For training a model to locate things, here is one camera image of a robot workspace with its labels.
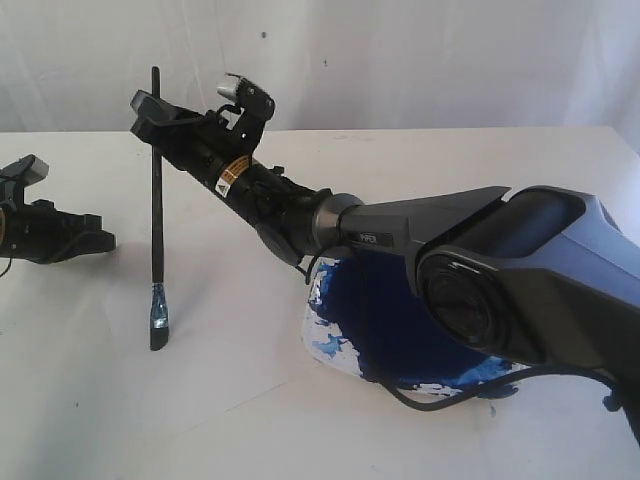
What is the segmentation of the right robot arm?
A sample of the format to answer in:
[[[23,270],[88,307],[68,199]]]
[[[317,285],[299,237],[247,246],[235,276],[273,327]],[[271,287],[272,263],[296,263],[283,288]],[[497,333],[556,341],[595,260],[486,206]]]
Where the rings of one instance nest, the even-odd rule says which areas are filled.
[[[248,223],[281,261],[404,261],[408,284],[465,347],[520,365],[504,383],[544,375],[606,385],[604,406],[639,428],[639,248],[594,195],[492,186],[366,204],[312,190],[254,159],[273,100],[228,96],[200,114],[134,94],[133,134]]]

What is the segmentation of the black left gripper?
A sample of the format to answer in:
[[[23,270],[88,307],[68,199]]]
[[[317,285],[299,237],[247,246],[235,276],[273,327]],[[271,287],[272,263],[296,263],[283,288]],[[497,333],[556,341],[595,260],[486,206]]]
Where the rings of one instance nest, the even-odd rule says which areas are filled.
[[[56,210],[49,200],[31,204],[1,203],[1,257],[32,263],[57,263],[108,253],[116,237],[102,229],[102,217]]]

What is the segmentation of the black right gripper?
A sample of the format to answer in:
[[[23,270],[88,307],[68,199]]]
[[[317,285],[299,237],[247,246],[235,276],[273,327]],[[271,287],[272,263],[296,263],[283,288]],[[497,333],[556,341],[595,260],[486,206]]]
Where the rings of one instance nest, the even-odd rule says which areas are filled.
[[[175,169],[189,174],[231,208],[263,206],[263,167],[253,152],[233,145],[216,120],[216,111],[204,114],[176,107],[160,97],[138,90],[130,106],[139,119],[130,132],[156,147]]]

